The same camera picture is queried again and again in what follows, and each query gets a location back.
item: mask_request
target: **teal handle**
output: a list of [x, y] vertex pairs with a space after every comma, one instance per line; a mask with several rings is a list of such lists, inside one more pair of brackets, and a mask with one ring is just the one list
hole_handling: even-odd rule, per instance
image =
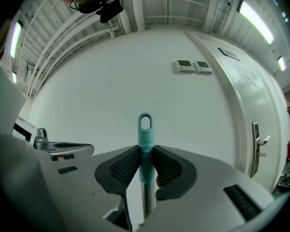
[[[141, 120], [148, 117], [150, 120], [150, 127], [148, 129], [142, 128]], [[155, 168], [153, 163], [153, 148], [154, 141], [154, 127], [153, 119], [150, 114], [143, 113], [138, 119], [138, 134], [140, 147], [140, 181], [145, 184], [153, 183], [155, 181]]]

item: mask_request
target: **door handle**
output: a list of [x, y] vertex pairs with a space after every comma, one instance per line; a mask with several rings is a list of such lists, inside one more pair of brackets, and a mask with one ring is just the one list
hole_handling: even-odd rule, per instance
[[267, 136], [264, 141], [260, 141], [259, 125], [257, 122], [252, 123], [252, 131], [254, 140], [254, 156], [251, 177], [253, 177], [258, 171], [260, 157], [266, 156], [266, 153], [260, 153], [260, 146], [267, 144], [267, 142], [271, 138], [271, 136]]

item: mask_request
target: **handle hole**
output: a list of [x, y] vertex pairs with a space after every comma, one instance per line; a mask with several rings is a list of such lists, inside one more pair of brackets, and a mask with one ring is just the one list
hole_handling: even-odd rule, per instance
[[145, 130], [150, 128], [150, 118], [149, 117], [144, 116], [141, 119], [141, 127], [142, 127], [142, 129], [145, 129]]

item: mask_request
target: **white duct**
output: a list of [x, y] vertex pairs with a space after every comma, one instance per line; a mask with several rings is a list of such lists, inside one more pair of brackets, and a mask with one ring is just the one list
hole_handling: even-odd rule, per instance
[[[145, 21], [144, 21], [144, 16], [143, 16], [143, 4], [142, 4], [142, 0], [132, 0], [133, 3], [133, 11], [134, 11], [134, 16], [135, 16], [135, 20], [136, 20], [136, 25], [138, 28], [138, 31], [143, 31], [145, 30]], [[120, 15], [120, 19], [122, 24], [125, 24], [126, 27], [126, 31], [129, 32], [129, 30], [131, 29], [130, 26], [130, 22], [129, 22], [129, 18], [127, 15], [126, 11], [122, 12], [123, 14]], [[50, 45], [55, 41], [55, 39], [67, 28], [67, 26], [69, 26], [73, 21], [75, 21], [76, 19], [78, 19], [82, 14], [80, 12], [76, 12], [73, 16], [71, 16], [66, 22], [64, 22], [62, 24], [62, 26], [56, 31], [56, 33], [52, 36], [52, 38], [50, 39], [50, 41], [46, 44], [46, 46], [44, 47], [41, 55], [38, 58], [38, 61], [36, 63], [36, 65], [34, 66], [33, 72], [32, 72], [32, 77], [30, 80], [30, 84], [28, 86], [28, 90], [27, 90], [27, 96], [31, 95], [32, 90], [30, 91], [30, 87], [34, 78], [34, 75], [43, 59], [43, 56], [46, 54], [48, 48], [50, 47]], [[47, 59], [45, 61], [49, 61], [51, 59], [51, 57], [76, 33], [80, 32], [81, 30], [83, 30], [85, 27], [89, 26], [90, 24], [98, 21], [100, 19], [100, 17], [98, 17], [97, 15], [93, 15], [91, 18], [89, 18], [88, 20], [84, 21], [82, 24], [76, 26], [73, 30], [71, 30], [71, 32], [69, 32], [64, 38], [63, 40], [56, 45], [55, 49], [53, 49], [53, 51], [49, 54], [49, 56], [47, 57]], [[38, 79], [39, 74], [37, 74], [37, 76], [35, 77], [34, 83], [36, 82], [36, 80]]]
[[[44, 79], [42, 80], [40, 86], [37, 88], [37, 91], [35, 92], [36, 94], [38, 93], [38, 91], [40, 90], [43, 82], [45, 81], [45, 79], [47, 78], [48, 74], [51, 72], [51, 70], [53, 69], [53, 67], [59, 62], [59, 60], [66, 54], [68, 53], [70, 50], [72, 50], [74, 47], [76, 47], [77, 45], [79, 45], [80, 43], [90, 39], [90, 38], [93, 38], [93, 37], [97, 37], [99, 35], [102, 35], [102, 34], [105, 34], [105, 33], [110, 33], [111, 36], [112, 36], [112, 33], [114, 33], [113, 31], [114, 30], [118, 30], [119, 29], [119, 26], [116, 26], [116, 27], [113, 27], [112, 29], [105, 29], [105, 30], [101, 30], [101, 31], [98, 31], [98, 32], [95, 32], [95, 33], [91, 33], [90, 35], [87, 35], [86, 37], [78, 40], [77, 42], [73, 43], [72, 45], [70, 45], [67, 49], [65, 49], [61, 54], [60, 56], [53, 62], [53, 64], [51, 65], [51, 67], [48, 69], [46, 75], [44, 76]], [[37, 74], [37, 77], [40, 76], [40, 74], [42, 73], [42, 71], [44, 70], [44, 68], [46, 67], [47, 63], [49, 63], [49, 60], [46, 59], [43, 66], [41, 67], [39, 73]]]

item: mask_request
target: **eyeglasses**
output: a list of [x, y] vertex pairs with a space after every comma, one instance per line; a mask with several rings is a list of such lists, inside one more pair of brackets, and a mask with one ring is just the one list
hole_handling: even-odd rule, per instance
[[82, 8], [89, 0], [72, 0], [70, 3], [70, 8], [74, 10], [79, 10]]

